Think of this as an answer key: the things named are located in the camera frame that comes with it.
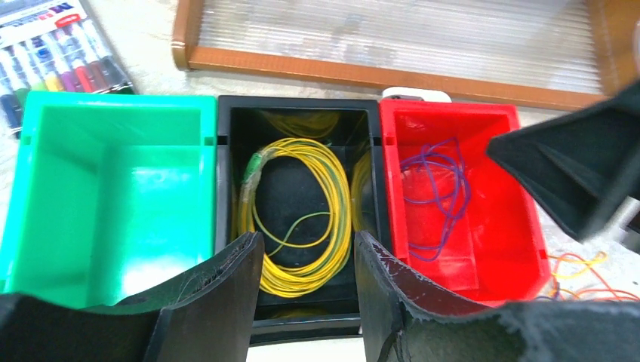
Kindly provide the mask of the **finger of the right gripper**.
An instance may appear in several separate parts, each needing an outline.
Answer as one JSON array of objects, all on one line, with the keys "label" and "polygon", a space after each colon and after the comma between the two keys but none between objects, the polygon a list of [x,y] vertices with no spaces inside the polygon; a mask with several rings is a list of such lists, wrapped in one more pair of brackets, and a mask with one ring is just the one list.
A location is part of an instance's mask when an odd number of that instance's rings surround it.
[{"label": "finger of the right gripper", "polygon": [[639,197],[639,84],[579,111],[494,137],[486,153],[571,238],[600,232]]}]

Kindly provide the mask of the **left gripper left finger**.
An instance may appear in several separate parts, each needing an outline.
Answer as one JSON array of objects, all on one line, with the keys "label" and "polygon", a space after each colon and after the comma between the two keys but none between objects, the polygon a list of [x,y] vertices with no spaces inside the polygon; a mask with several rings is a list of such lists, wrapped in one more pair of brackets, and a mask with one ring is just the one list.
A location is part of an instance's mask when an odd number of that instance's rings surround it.
[{"label": "left gripper left finger", "polygon": [[1,297],[3,361],[244,361],[263,237],[247,232],[214,257],[114,306],[72,309]]}]

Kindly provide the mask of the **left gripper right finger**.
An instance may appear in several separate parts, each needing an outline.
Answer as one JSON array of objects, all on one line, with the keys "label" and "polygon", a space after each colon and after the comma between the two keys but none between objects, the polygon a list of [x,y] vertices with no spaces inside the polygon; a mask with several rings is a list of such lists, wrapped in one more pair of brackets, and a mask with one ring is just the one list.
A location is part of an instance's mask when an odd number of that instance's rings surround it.
[{"label": "left gripper right finger", "polygon": [[637,361],[636,302],[510,302],[453,293],[400,262],[369,233],[354,239],[369,361]]}]

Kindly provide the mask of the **red plastic bin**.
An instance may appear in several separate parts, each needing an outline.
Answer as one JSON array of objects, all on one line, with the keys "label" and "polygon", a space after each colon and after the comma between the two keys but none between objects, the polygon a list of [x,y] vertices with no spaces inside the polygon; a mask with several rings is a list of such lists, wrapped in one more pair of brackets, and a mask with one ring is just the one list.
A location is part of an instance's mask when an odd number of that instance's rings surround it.
[{"label": "red plastic bin", "polygon": [[516,108],[382,100],[380,124],[392,254],[484,305],[534,299],[550,277],[536,207],[486,153]]}]

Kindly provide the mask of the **green plastic bin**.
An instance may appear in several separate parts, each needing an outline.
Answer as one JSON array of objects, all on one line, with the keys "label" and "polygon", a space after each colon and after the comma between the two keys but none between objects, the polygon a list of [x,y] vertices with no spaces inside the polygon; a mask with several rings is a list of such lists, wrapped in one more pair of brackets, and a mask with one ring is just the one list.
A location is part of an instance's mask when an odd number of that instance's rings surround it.
[{"label": "green plastic bin", "polygon": [[30,94],[2,292],[114,305],[212,257],[216,108],[210,96]]}]

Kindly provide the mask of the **black plastic bin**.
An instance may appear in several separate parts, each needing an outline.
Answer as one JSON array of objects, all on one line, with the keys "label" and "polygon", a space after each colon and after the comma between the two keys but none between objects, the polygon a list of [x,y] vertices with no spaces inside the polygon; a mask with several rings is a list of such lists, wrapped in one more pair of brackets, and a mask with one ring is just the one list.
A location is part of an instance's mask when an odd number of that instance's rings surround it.
[{"label": "black plastic bin", "polygon": [[[377,101],[221,96],[217,135],[218,241],[231,241],[239,234],[242,179],[252,155],[277,140],[295,137],[315,140],[332,151],[346,174],[352,230],[365,230],[390,247]],[[296,267],[321,256],[326,243],[318,238],[329,221],[329,204],[301,161],[268,161],[255,199],[260,218],[255,228],[263,234],[273,262]],[[335,277],[305,296],[260,292],[251,343],[354,336],[360,325],[355,266],[349,259]]]}]

